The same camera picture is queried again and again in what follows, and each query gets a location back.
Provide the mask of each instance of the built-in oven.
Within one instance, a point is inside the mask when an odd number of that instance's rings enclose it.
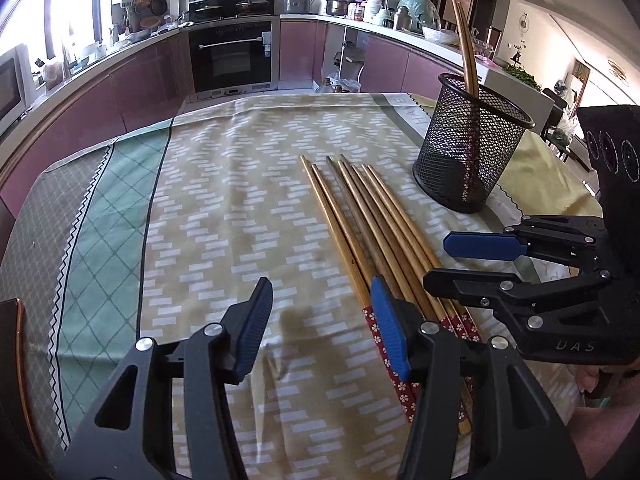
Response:
[[[189,31],[197,100],[276,89],[276,16],[247,16]]]

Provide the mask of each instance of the pink cabinet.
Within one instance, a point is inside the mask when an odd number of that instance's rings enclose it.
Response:
[[[408,47],[371,35],[360,75],[360,91],[401,92],[408,59]]]
[[[38,175],[51,164],[98,142],[127,133],[105,78],[73,103],[21,158],[2,186],[0,197],[18,215]]]
[[[316,28],[316,43],[314,45],[314,69],[313,80],[320,84],[322,82],[322,63],[324,62],[324,45],[326,43],[326,22],[318,22]]]
[[[411,52],[406,64],[402,92],[437,100],[442,86],[438,76],[442,73],[460,72],[431,57]]]
[[[160,72],[155,45],[131,56],[110,77],[116,104],[128,132],[172,116],[173,110],[167,106],[165,81]]]
[[[316,22],[280,23],[280,81],[284,86],[305,82],[311,86],[316,50]]]

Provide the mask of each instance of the floor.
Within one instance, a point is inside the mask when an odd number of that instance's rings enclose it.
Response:
[[[202,108],[207,108],[213,105],[219,105],[220,103],[228,103],[229,101],[235,101],[236,99],[242,97],[249,97],[255,95],[292,95],[292,94],[313,94],[314,91],[311,88],[301,88],[295,90],[269,90],[267,92],[253,92],[251,94],[240,94],[240,95],[229,95],[225,97],[218,97],[216,99],[207,99],[204,101],[198,101],[196,103],[188,102],[188,99],[182,103],[180,110],[178,110],[178,115],[185,114],[187,112],[194,112],[196,110],[201,110]]]

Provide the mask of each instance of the bowl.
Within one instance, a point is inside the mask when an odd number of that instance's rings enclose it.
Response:
[[[460,38],[453,30],[434,30],[433,28],[422,28],[422,34],[424,39],[432,41],[433,43],[439,43],[442,45],[453,45],[460,42]]]

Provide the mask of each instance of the light fixture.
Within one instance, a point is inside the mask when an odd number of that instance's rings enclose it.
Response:
[[[629,86],[629,82],[626,80],[625,71],[612,59],[607,60],[609,62],[609,72],[611,72],[617,79],[622,81],[626,86]]]

